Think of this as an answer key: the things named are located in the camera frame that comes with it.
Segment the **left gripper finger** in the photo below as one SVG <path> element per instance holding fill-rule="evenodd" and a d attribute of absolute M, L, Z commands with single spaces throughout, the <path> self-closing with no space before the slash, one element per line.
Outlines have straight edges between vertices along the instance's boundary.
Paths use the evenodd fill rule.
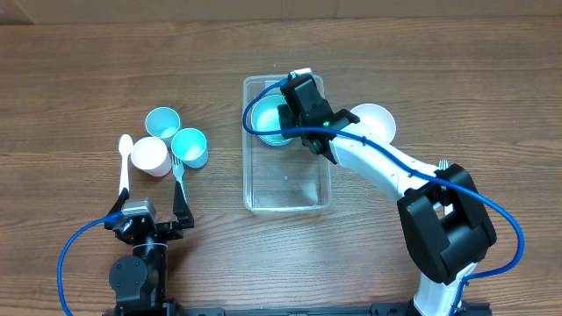
<path fill-rule="evenodd" d="M 182 184 L 179 181 L 175 183 L 173 213 L 176 215 L 179 226 L 182 229 L 194 227 L 194 218 L 185 200 Z"/>
<path fill-rule="evenodd" d="M 119 197 L 111 210 L 107 213 L 106 218 L 104 220 L 104 228 L 105 229 L 113 229 L 113 225 L 116 220 L 117 213 L 121 212 L 124 203 L 129 199 L 130 193 L 128 188 L 124 188 L 121 190 Z"/>

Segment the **light green bowl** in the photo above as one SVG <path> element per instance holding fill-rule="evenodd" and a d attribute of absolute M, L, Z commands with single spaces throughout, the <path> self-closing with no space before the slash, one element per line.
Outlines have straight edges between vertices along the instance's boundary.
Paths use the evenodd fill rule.
<path fill-rule="evenodd" d="M 270 95 L 258 101 L 251 110 L 250 121 L 252 127 L 258 132 L 269 132 L 280 130 L 279 112 L 277 107 L 286 105 L 282 95 Z M 259 135 L 259 138 L 267 145 L 281 147 L 289 144 L 292 139 L 286 139 L 281 134 Z"/>

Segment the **pink cup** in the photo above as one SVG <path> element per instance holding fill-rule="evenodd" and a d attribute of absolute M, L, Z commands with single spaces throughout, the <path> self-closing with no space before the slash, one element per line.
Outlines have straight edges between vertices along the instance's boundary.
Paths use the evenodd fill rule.
<path fill-rule="evenodd" d="M 154 177 L 171 171 L 171 158 L 166 143 L 156 137 L 145 137 L 133 145 L 131 160 L 135 168 Z"/>

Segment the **white bowl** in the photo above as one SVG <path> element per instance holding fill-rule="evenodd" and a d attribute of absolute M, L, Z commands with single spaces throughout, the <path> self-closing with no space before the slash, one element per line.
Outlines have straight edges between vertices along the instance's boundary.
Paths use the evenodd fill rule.
<path fill-rule="evenodd" d="M 359 104 L 351 109 L 368 130 L 385 143 L 391 143 L 396 135 L 397 126 L 393 115 L 378 104 Z"/>

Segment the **blue cup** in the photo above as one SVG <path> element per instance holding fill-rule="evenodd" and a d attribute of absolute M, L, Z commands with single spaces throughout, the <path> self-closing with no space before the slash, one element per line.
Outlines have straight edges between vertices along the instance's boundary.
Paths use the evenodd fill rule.
<path fill-rule="evenodd" d="M 208 162 L 206 136 L 196 128 L 180 130 L 171 141 L 172 153 L 187 167 L 201 169 Z"/>

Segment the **green cup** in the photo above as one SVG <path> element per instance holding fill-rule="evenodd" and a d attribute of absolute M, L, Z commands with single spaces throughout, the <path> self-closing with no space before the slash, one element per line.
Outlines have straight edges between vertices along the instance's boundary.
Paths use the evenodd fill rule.
<path fill-rule="evenodd" d="M 169 147 L 181 130 L 182 121 L 174 109 L 157 107 L 146 116 L 145 128 L 150 136 L 161 139 Z"/>

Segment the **light blue fork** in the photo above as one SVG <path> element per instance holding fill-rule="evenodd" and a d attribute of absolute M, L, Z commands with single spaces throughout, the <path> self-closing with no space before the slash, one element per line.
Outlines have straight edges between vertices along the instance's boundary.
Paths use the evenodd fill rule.
<path fill-rule="evenodd" d="M 438 163 L 438 168 L 440 170 L 446 170 L 449 167 L 449 162 L 447 160 L 440 160 Z M 453 212 L 453 204 L 450 205 L 443 205 L 443 215 L 446 216 Z"/>

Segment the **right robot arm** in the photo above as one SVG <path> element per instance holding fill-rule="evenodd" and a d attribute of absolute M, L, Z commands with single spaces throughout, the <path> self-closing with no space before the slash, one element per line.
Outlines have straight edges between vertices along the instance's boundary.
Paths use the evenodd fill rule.
<path fill-rule="evenodd" d="M 357 172 L 396 202 L 407 251 L 421 272 L 414 310 L 457 315 L 469 277 L 497 241 L 485 199 L 457 164 L 440 169 L 393 147 L 376 127 L 377 108 L 334 112 L 322 102 L 278 110 L 284 137 L 300 137 L 313 153 Z"/>

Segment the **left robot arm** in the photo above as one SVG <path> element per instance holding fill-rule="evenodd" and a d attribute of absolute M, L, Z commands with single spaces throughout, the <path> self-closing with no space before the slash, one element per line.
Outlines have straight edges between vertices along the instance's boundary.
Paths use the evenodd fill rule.
<path fill-rule="evenodd" d="M 104 228 L 130 245 L 130 255 L 120 257 L 110 268 L 109 283 L 115 291 L 115 315 L 185 315 L 184 308 L 168 296 L 168 242 L 184 237 L 194 227 L 194 218 L 180 182 L 175 183 L 175 220 L 158 223 L 155 206 L 145 197 L 132 200 L 123 189 L 109 211 Z"/>

